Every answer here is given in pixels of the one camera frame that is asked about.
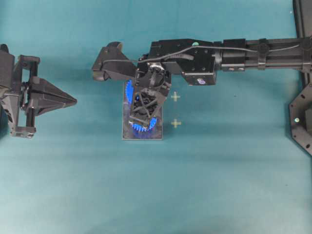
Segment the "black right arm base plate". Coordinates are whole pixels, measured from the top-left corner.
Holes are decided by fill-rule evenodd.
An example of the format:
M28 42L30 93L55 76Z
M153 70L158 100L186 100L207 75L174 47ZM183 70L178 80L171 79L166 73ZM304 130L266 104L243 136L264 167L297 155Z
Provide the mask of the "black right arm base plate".
M312 36L312 2L293 1L296 33L299 38ZM289 104L291 135L309 155L312 154L312 73L302 73L302 90Z

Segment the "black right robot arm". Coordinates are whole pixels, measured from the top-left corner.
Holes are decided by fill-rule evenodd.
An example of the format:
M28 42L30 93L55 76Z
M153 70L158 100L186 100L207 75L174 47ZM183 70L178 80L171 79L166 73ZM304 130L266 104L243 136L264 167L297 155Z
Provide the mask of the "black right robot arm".
M218 71L248 69L312 70L312 40L227 39L208 42L195 39L154 41L138 61L132 79L129 123L151 128L170 91L172 75L181 75L189 85L215 85Z

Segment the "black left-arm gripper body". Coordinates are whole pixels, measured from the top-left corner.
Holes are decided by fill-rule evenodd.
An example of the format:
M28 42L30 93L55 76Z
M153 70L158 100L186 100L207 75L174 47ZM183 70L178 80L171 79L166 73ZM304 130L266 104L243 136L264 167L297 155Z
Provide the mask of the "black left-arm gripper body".
M39 62L33 56L21 55L18 62L13 55L0 56L0 104L13 137L32 138L36 132L34 110L25 112L31 84L22 81L22 72L28 70L29 78L37 76Z

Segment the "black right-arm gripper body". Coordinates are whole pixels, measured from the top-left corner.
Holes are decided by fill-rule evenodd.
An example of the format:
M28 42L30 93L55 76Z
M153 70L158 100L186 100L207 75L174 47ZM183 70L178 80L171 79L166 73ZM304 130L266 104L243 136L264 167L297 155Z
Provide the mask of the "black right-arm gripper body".
M167 97L172 86L171 73L159 64L149 66L147 63L137 65L135 78L133 79L133 97L138 93L147 93L154 96L153 92Z

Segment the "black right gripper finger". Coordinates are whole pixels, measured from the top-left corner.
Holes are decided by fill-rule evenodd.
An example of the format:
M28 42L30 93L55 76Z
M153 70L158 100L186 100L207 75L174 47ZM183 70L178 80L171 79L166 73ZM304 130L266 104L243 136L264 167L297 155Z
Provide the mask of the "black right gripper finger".
M163 105L167 95L168 86L166 85L143 89L144 124L150 124L152 117L156 116L156 112Z
M132 124L150 124L149 104L151 96L149 88L134 88L131 96L129 121Z

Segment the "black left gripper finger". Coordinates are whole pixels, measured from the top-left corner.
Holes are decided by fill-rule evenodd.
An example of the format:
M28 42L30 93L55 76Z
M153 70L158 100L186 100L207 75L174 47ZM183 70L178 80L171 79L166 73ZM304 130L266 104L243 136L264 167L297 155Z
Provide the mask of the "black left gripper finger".
M43 78L31 77L29 82L31 84L31 94L41 94L49 98L58 98L60 102L77 102L74 97Z
M34 110L35 116L39 116L53 110L74 106L76 103L77 100L67 93L57 95L32 92L25 112Z

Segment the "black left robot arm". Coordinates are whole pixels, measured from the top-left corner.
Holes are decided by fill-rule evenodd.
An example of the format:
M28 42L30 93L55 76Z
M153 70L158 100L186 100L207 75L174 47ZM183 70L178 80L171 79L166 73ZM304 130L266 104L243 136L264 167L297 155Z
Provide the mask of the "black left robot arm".
M15 62L7 45L0 45L0 104L13 137L32 138L36 116L77 103L74 97L38 76L39 63L39 57L24 55Z

